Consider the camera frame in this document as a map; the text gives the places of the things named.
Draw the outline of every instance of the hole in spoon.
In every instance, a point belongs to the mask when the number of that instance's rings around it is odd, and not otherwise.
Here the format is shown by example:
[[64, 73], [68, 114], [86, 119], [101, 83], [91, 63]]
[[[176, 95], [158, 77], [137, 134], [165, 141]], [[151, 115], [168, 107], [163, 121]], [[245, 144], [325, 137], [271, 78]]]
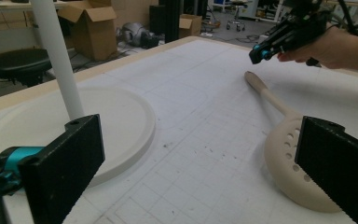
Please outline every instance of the hole in spoon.
[[304, 175], [304, 180], [306, 182], [310, 182], [310, 176], [309, 175]]
[[287, 138], [290, 140], [293, 140], [295, 138], [292, 133], [287, 134]]
[[298, 172], [298, 171], [300, 170], [300, 168], [299, 168], [297, 165], [294, 165], [294, 166], [293, 166], [293, 170], [296, 171], [296, 172]]

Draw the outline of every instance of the floor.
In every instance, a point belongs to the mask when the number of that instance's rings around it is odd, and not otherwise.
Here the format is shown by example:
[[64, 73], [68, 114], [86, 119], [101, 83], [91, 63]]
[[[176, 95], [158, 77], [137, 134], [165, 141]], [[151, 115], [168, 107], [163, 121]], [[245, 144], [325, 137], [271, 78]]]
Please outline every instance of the floor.
[[[234, 18], [233, 14], [234, 12], [231, 10], [226, 10], [224, 13], [220, 11], [208, 12], [208, 16], [211, 18], [211, 23], [216, 24], [218, 21], [220, 21], [220, 26], [217, 28], [211, 25], [203, 25], [201, 36], [216, 41], [222, 41], [234, 45], [252, 48], [253, 45], [257, 43], [258, 37], [264, 34], [274, 25], [274, 23], [267, 21], [241, 20], [245, 23], [244, 31], [237, 32], [235, 25], [231, 25], [231, 28], [228, 30], [227, 21]], [[118, 50], [119, 54], [117, 58], [120, 58], [137, 53], [143, 49], [133, 48], [123, 42], [120, 42], [118, 43]], [[82, 69], [87, 69], [88, 67], [100, 64], [90, 61], [82, 55], [77, 54], [73, 50], [70, 50], [68, 53], [71, 58], [74, 72], [78, 72]], [[50, 81], [52, 79], [54, 79], [54, 74], [53, 71], [50, 70], [45, 76], [44, 82]], [[0, 96], [10, 94], [14, 91], [20, 91], [25, 88], [27, 87], [22, 86], [20, 83], [13, 85], [13, 83], [10, 81], [0, 80]]]

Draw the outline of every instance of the gray floor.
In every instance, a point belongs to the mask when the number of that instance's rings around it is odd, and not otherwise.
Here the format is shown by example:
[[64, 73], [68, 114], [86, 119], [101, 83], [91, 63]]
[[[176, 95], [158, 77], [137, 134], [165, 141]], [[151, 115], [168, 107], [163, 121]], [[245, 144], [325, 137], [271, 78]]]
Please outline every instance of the gray floor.
[[[237, 32], [236, 25], [231, 25], [231, 28], [227, 29], [227, 21], [234, 19], [234, 12], [227, 10], [225, 13], [219, 11], [208, 12], [208, 15], [211, 17], [211, 21], [218, 20], [220, 21], [219, 28], [211, 29], [211, 26], [203, 26], [202, 32], [205, 38], [210, 38], [217, 41], [222, 41], [234, 45], [245, 46], [248, 48], [252, 48], [253, 45], [257, 42], [257, 37], [259, 35], [264, 34], [267, 30], [269, 30], [274, 23], [267, 21], [252, 21], [252, 20], [241, 20], [245, 23], [245, 30], [240, 30]], [[76, 67], [79, 64], [87, 63], [87, 59], [81, 57], [81, 55], [76, 55], [70, 53], [71, 62], [73, 63], [73, 67]], [[45, 82], [52, 80], [54, 77], [46, 76]], [[10, 94], [14, 91], [20, 91], [27, 87], [22, 86], [20, 83], [13, 83], [9, 81], [0, 80], [0, 96]]]
[[237, 32], [235, 24], [231, 24], [230, 29], [227, 29], [227, 21], [234, 19], [233, 11], [226, 10], [225, 13], [213, 11], [212, 13], [215, 19], [220, 21], [221, 25], [212, 31], [207, 27], [206, 32], [212, 35], [212, 37], [208, 38], [248, 48], [252, 48], [257, 42], [257, 38], [275, 25], [275, 23], [268, 21], [240, 19], [240, 21], [245, 23], [245, 30]]

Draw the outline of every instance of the black stool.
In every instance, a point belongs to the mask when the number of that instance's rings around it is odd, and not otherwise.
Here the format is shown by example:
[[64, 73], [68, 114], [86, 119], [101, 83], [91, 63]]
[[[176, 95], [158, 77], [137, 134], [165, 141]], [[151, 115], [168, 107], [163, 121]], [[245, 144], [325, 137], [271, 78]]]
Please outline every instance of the black stool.
[[32, 87], [43, 82], [43, 75], [51, 68], [45, 49], [18, 49], [0, 54], [0, 79]]
[[237, 31], [239, 32], [240, 30], [245, 31], [245, 22], [240, 21], [238, 19], [239, 15], [240, 15], [240, 7], [245, 7], [247, 8], [248, 5], [246, 5], [247, 2], [243, 2], [243, 1], [231, 1], [231, 5], [235, 6], [235, 13], [234, 13], [234, 20], [230, 20], [227, 22], [227, 26], [226, 28], [229, 30], [231, 28], [230, 24], [235, 24], [237, 25]]

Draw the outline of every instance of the round white plate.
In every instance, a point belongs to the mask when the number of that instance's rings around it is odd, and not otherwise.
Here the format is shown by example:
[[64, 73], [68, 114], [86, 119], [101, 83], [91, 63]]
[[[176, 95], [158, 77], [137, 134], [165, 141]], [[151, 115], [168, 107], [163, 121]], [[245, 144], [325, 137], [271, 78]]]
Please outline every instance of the round white plate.
[[[79, 89], [86, 115], [100, 114], [105, 162], [89, 187], [122, 173], [149, 148], [156, 118], [142, 97], [122, 89]], [[8, 147], [44, 147], [64, 133], [69, 122], [61, 94], [56, 91], [27, 102], [0, 119], [0, 152]]]

